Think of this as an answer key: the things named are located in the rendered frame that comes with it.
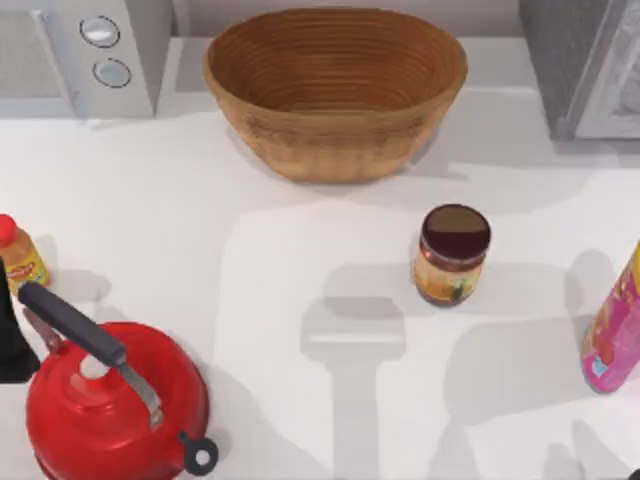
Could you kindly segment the brown-lidded jar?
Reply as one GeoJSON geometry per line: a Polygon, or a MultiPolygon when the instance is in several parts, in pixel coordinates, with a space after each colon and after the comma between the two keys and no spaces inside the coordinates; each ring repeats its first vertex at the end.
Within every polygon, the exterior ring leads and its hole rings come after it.
{"type": "Polygon", "coordinates": [[[452,307],[475,290],[492,238],[486,217],[464,204],[447,203],[425,216],[412,267],[418,292],[452,307]]]}

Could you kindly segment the brown woven basket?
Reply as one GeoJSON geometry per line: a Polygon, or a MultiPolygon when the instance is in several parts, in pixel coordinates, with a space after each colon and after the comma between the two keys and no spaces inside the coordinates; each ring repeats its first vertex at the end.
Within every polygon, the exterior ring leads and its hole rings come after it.
{"type": "Polygon", "coordinates": [[[227,122],[273,172],[347,184],[402,169],[430,143],[468,74],[461,43],[390,10],[293,8],[229,27],[203,58],[227,122]]]}

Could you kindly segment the round microwave knob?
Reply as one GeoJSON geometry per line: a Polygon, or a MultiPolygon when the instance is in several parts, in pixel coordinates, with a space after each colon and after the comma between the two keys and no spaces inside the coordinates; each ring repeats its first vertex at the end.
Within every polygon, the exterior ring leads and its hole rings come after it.
{"type": "Polygon", "coordinates": [[[92,67],[92,74],[98,83],[111,89],[124,88],[132,80],[130,68],[115,58],[96,62],[92,67]]]}
{"type": "Polygon", "coordinates": [[[86,43],[96,48],[112,48],[120,40],[118,25],[106,16],[95,16],[81,20],[79,32],[86,43]]]}

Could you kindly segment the yellow bottle with red cap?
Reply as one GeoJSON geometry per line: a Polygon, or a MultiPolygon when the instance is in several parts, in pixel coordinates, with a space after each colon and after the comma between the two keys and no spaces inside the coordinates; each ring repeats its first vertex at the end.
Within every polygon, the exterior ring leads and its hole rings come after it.
{"type": "Polygon", "coordinates": [[[0,214],[0,257],[9,290],[16,295],[27,281],[48,287],[51,278],[31,237],[8,214],[0,214]]]}

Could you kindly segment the pink bottle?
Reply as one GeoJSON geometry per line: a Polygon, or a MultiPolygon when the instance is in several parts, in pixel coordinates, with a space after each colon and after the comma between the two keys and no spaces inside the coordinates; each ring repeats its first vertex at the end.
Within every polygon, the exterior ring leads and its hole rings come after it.
{"type": "Polygon", "coordinates": [[[640,240],[590,323],[582,343],[581,366],[597,393],[621,388],[640,363],[640,240]]]}

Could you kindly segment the pale microwave oven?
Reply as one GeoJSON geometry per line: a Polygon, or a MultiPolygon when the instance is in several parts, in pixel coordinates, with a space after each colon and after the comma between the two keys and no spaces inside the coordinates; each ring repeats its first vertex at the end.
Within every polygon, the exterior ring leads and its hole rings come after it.
{"type": "Polygon", "coordinates": [[[139,119],[155,115],[173,29],[172,0],[0,0],[0,119],[139,119]],[[120,40],[96,48],[81,20],[112,19],[120,40]],[[92,67],[115,58],[124,88],[98,83],[92,67]]]}

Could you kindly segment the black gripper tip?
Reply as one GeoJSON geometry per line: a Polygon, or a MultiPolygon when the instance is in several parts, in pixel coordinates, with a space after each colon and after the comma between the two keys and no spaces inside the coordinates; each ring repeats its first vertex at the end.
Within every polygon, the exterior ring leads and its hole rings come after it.
{"type": "Polygon", "coordinates": [[[40,361],[19,327],[0,257],[0,384],[26,384],[39,368],[40,361]]]}

